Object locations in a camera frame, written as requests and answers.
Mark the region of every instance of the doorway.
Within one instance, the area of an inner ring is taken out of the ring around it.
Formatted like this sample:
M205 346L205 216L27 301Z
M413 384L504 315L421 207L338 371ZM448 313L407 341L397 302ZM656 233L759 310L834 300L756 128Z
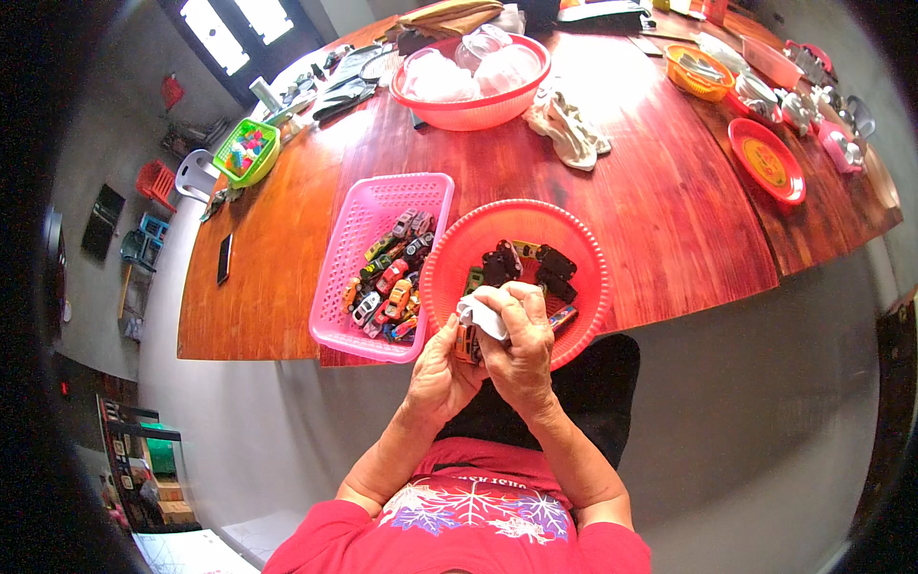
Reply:
M249 85L271 83L324 44L297 0L159 0L175 29L242 106Z

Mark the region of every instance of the green container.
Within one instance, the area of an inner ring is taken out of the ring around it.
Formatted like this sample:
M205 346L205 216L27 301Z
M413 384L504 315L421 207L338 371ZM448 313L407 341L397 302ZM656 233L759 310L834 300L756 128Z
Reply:
M252 165L249 166L249 169L245 170L242 176L238 176L227 169L226 161L227 158L230 157L230 149L232 148L232 144L236 141L236 138L239 138L253 129L259 129L262 132L262 139L265 141L265 144L262 147L262 152L258 154L258 157L255 158ZM223 142L223 145L220 146L220 149L217 150L217 153L214 155L213 164L214 167L219 169L220 172L225 174L229 179L230 187L248 187L257 184L268 175L268 172L274 167L274 162L277 161L277 156L280 152L281 130L260 121L246 118L239 122L236 129L232 131L226 141Z
M162 430L162 425L158 422L142 422L140 426ZM175 474L172 441L148 438L147 449L150 450L150 465L152 466L151 471L153 474Z

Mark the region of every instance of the red t-shirt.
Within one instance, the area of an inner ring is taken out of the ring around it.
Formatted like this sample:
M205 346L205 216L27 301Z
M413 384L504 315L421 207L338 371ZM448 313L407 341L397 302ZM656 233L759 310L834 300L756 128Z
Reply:
M474 466L434 470L452 463ZM639 535L613 523L578 534L569 507L542 453L449 438L375 520L350 501L313 506L263 574L650 572Z

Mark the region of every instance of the blue plastic stool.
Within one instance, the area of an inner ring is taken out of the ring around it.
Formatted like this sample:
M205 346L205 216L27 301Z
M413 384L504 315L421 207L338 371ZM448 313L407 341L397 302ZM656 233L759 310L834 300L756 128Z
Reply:
M143 219L140 220L140 230L143 231L147 237L159 243L160 247L162 247L162 240L168 229L168 223L154 218L149 213L144 213Z

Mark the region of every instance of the hand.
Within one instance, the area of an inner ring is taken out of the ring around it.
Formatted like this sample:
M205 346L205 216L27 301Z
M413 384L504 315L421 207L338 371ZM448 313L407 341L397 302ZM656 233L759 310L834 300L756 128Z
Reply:
M446 326L424 345L411 373L405 408L442 428L481 389L485 370L463 363L453 355L459 319L450 315Z
M510 281L500 289L479 287L475 298L507 325L510 347L476 330L487 372L500 396L523 420L549 410L554 333L545 314L545 297L535 285Z

